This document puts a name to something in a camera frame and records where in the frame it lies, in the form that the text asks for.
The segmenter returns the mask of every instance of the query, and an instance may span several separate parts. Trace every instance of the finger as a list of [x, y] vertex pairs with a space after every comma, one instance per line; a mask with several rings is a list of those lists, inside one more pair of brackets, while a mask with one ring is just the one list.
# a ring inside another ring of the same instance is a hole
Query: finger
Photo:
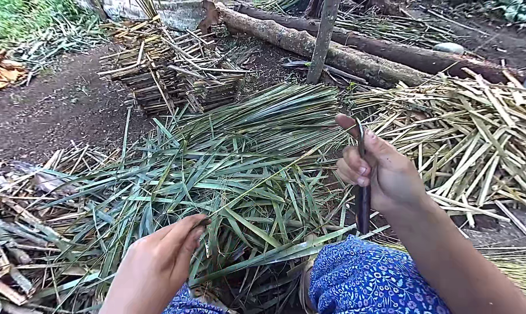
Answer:
[[399, 163], [406, 163], [407, 158], [404, 155], [400, 154], [393, 145], [375, 135], [372, 130], [366, 129], [364, 136], [366, 155], [372, 155], [383, 167], [396, 167]]
[[354, 172], [347, 164], [344, 162], [344, 159], [339, 159], [337, 161], [337, 173], [344, 182], [360, 185], [365, 187], [369, 184], [370, 180], [365, 176], [359, 175]]
[[164, 238], [165, 235], [168, 234], [168, 232], [170, 232], [172, 229], [174, 229], [175, 225], [176, 225], [176, 223], [173, 223], [171, 225], [167, 225], [166, 227], [162, 227], [162, 228], [156, 230], [155, 232], [149, 234], [145, 238], [152, 239], [152, 240], [155, 240], [155, 241], [160, 241], [162, 238]]
[[183, 246], [185, 239], [190, 234], [193, 226], [207, 217], [203, 214], [191, 215], [183, 218], [174, 224], [174, 228], [161, 239], [159, 245], [163, 251], [168, 252], [170, 259], [175, 259], [176, 254]]
[[367, 161], [360, 157], [357, 146], [346, 146], [342, 151], [344, 162], [358, 175], [367, 176], [371, 167]]
[[[349, 116], [339, 113], [334, 118], [335, 122], [340, 125], [343, 129], [348, 130], [356, 124], [356, 120]], [[352, 127], [349, 131], [353, 138], [358, 139], [358, 127]]]
[[199, 237], [205, 231], [204, 226], [198, 226], [185, 238], [183, 246], [176, 256], [176, 262], [170, 275], [170, 282], [177, 282], [180, 286], [187, 280], [189, 275], [189, 262], [199, 245]]

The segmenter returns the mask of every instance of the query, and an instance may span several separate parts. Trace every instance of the green grass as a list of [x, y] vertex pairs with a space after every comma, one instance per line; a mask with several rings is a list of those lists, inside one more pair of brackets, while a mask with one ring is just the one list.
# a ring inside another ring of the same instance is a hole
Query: green grass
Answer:
[[75, 20], [71, 0], [0, 0], [0, 48], [13, 47], [56, 23]]

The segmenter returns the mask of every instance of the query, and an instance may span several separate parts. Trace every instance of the right hand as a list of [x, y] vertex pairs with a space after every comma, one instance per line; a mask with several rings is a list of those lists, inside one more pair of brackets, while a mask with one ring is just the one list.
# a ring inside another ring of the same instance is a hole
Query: right hand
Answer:
[[[335, 121], [345, 130], [356, 123], [341, 113]], [[355, 127], [349, 133], [355, 139], [358, 137]], [[371, 184], [371, 207], [382, 213], [402, 208], [414, 210], [424, 202], [431, 202], [414, 164], [372, 130], [366, 129], [364, 133], [366, 155], [362, 159], [357, 146], [347, 146], [343, 158], [337, 161], [341, 179], [362, 187]]]

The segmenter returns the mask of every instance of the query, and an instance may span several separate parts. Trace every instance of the hand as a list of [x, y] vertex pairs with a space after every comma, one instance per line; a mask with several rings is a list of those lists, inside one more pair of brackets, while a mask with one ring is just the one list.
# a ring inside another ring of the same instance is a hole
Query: hand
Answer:
[[205, 227], [193, 215], [133, 243], [114, 277], [100, 314], [160, 314], [189, 275]]
[[[343, 129], [356, 121], [338, 114], [335, 121]], [[358, 137], [356, 127], [349, 133]], [[366, 155], [360, 158], [357, 146], [347, 146], [343, 158], [337, 161], [337, 173], [344, 182], [366, 187], [371, 184], [371, 207], [385, 213], [402, 208], [415, 209], [423, 202], [430, 202], [424, 183], [414, 164], [387, 141], [370, 129], [365, 130]]]

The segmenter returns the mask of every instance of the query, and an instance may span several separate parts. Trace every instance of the tree trunk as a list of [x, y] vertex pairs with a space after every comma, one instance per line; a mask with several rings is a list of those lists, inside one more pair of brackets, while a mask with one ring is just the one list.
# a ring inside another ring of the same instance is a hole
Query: tree trunk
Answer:
[[[306, 31], [286, 28], [275, 21], [262, 21], [226, 8], [217, 3], [220, 18], [229, 28], [253, 35], [285, 50], [311, 58], [315, 48], [315, 37]], [[417, 86], [431, 75], [406, 65], [398, 64], [358, 50], [331, 42], [325, 63], [352, 75], [364, 78], [371, 85], [391, 88], [399, 81]]]
[[[276, 15], [245, 5], [237, 6], [236, 11], [257, 19], [272, 20], [288, 28], [307, 31], [312, 35], [315, 35], [319, 29], [319, 22], [316, 20]], [[451, 76], [466, 78], [469, 76], [461, 68], [469, 68], [476, 73], [482, 74], [490, 82], [507, 82], [507, 79], [501, 72], [504, 68], [489, 61], [480, 61], [452, 53], [371, 39], [358, 36], [354, 32], [340, 27], [333, 29], [331, 40], [429, 74], [437, 74], [445, 70]], [[524, 72], [515, 69], [507, 70], [516, 77], [525, 75]]]
[[333, 33], [334, 22], [337, 19], [338, 4], [341, 0], [324, 0], [323, 10], [321, 11], [321, 22], [319, 31], [315, 39], [315, 49], [312, 55], [312, 64], [309, 67], [306, 83], [317, 84], [321, 77], [321, 71], [325, 65], [325, 57], [329, 50], [331, 34]]

